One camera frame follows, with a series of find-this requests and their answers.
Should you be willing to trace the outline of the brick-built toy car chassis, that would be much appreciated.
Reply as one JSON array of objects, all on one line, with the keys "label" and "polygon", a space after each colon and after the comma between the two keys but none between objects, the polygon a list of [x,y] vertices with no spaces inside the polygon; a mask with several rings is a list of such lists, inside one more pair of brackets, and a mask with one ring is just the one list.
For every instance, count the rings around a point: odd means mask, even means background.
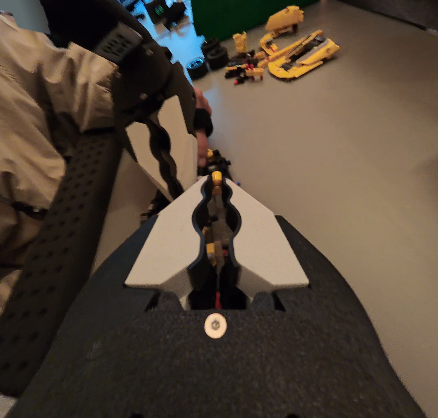
[{"label": "brick-built toy car chassis", "polygon": [[245,310],[249,304],[249,298],[237,287],[237,278],[227,269],[232,256],[233,234],[227,223],[222,187],[226,179],[234,182],[230,166],[231,161],[223,157],[219,150],[209,149],[206,166],[198,169],[198,175],[209,175],[212,178],[209,219],[201,231],[205,237],[211,270],[201,290],[192,291],[188,295],[185,304],[191,310]]}]

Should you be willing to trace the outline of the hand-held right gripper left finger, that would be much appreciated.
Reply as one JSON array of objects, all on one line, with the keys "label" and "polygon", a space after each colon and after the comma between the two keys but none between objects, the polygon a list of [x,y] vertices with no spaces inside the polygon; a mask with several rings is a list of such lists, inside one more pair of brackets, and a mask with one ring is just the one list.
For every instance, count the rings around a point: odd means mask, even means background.
[{"label": "hand-held right gripper left finger", "polygon": [[158,214],[126,287],[172,292],[184,309],[196,308],[212,271],[202,232],[210,220],[211,199],[212,180],[205,175]]}]

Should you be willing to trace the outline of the beige clothing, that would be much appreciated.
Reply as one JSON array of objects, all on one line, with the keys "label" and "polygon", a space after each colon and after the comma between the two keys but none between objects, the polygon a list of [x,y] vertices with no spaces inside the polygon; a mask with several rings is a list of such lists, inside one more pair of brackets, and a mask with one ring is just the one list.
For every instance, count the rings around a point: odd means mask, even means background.
[{"label": "beige clothing", "polygon": [[7,304],[74,147],[86,131],[113,126],[117,66],[0,17],[1,312]]}]

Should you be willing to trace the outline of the person's left hand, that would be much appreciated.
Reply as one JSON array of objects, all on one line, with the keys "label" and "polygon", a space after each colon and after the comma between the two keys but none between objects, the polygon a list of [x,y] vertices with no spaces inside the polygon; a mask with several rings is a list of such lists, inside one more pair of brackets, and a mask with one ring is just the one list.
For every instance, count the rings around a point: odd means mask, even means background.
[{"label": "person's left hand", "polygon": [[213,132],[212,109],[202,91],[196,87],[193,88],[196,98],[194,129],[198,143],[198,167],[204,168],[207,164],[209,137]]}]

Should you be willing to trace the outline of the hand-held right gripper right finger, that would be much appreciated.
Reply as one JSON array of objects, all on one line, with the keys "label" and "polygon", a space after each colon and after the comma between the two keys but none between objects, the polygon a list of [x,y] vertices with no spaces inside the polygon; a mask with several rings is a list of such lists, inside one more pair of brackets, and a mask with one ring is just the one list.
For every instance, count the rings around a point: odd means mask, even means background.
[{"label": "hand-held right gripper right finger", "polygon": [[310,284],[274,212],[228,178],[222,182],[222,201],[232,231],[220,271],[223,309],[243,310],[259,293]]}]

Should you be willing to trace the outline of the yellow toy car roof panel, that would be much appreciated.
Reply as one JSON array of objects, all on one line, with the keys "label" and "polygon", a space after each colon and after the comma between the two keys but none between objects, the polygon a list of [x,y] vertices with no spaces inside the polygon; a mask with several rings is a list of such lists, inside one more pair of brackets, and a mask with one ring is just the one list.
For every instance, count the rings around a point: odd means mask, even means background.
[{"label": "yellow toy car roof panel", "polygon": [[331,60],[339,50],[338,44],[317,30],[278,51],[267,69],[277,79],[296,80]]}]

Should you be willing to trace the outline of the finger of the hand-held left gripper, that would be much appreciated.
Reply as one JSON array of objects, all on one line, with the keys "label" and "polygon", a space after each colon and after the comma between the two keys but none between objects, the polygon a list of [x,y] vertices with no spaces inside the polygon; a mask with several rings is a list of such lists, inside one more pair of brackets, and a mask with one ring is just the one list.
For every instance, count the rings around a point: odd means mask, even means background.
[{"label": "finger of the hand-held left gripper", "polygon": [[176,164],[170,154],[170,137],[159,122],[133,122],[126,128],[134,158],[161,193],[176,198]]},{"label": "finger of the hand-held left gripper", "polygon": [[176,167],[176,179],[186,191],[198,180],[198,141],[187,130],[177,95],[164,101],[158,111],[158,122],[169,137],[169,154]]}]

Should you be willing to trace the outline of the green storage bin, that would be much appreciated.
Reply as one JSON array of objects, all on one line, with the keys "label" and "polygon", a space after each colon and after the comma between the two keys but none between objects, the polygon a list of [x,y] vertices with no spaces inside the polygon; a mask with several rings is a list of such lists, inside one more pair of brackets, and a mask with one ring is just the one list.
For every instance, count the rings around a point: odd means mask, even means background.
[{"label": "green storage bin", "polygon": [[190,0],[198,36],[220,41],[266,23],[289,5],[303,8],[319,0]]}]

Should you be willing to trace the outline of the grey desk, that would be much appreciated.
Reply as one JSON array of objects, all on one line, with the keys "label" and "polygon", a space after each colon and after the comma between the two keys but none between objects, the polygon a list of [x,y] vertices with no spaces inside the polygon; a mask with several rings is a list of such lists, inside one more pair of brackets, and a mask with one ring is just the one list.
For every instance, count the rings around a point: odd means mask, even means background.
[{"label": "grey desk", "polygon": [[336,0],[304,11],[336,57],[302,78],[194,82],[210,145],[348,281],[402,382],[437,417],[437,36]]}]

